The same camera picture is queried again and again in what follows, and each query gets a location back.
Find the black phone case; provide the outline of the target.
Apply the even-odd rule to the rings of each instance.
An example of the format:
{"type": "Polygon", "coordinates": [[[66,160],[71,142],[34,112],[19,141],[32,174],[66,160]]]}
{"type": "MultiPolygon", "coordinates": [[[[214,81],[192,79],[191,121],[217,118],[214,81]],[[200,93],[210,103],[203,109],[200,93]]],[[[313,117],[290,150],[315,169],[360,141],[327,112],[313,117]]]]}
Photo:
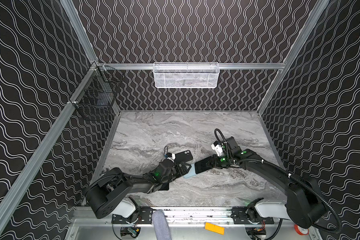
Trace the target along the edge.
{"type": "Polygon", "coordinates": [[[180,164],[182,162],[189,162],[193,160],[193,155],[190,150],[186,150],[180,153],[176,153],[175,163],[180,164]]]}

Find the light teal phone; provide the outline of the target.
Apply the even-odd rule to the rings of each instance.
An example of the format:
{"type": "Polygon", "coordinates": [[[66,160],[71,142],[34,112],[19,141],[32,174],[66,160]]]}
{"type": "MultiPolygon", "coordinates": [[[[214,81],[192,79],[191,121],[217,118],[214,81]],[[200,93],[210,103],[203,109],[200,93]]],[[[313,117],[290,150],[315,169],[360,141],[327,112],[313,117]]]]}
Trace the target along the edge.
{"type": "Polygon", "coordinates": [[[183,176],[184,179],[191,178],[196,175],[196,168],[195,164],[191,164],[191,168],[189,169],[189,172],[183,176]]]}

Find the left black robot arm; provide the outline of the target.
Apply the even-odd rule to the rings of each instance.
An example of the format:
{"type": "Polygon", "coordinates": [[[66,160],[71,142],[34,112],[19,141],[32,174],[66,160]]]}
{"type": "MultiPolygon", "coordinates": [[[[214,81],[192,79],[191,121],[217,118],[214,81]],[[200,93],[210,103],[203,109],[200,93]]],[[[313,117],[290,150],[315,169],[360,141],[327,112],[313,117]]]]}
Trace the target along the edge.
{"type": "Polygon", "coordinates": [[[113,168],[86,189],[86,201],[96,218],[102,219],[111,214],[126,195],[167,191],[171,182],[188,174],[191,169],[192,166],[186,162],[176,163],[170,159],[161,161],[154,170],[142,176],[113,168]]]}

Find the blue phone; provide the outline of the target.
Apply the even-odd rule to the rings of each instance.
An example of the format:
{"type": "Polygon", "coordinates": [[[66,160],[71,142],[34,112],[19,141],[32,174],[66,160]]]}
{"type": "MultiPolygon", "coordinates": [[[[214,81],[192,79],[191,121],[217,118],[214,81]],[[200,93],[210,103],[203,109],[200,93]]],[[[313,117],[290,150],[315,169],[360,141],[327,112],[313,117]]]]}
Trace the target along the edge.
{"type": "Polygon", "coordinates": [[[211,165],[212,157],[207,157],[201,161],[195,163],[195,173],[196,175],[206,172],[213,168],[211,165]]]}

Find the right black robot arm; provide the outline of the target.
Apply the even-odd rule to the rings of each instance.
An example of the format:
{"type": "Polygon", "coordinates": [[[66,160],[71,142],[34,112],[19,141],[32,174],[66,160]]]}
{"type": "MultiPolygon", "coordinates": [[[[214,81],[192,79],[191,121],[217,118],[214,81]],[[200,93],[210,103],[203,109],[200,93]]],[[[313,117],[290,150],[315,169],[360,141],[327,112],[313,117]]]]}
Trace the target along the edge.
{"type": "Polygon", "coordinates": [[[252,201],[248,204],[246,213],[251,222],[259,222],[264,218],[279,218],[291,220],[304,229],[311,226],[318,228],[316,221],[326,213],[334,211],[322,196],[317,181],[290,174],[252,150],[235,151],[225,156],[212,155],[195,163],[196,174],[213,168],[233,167],[259,175],[287,197],[285,203],[263,198],[252,201]]]}

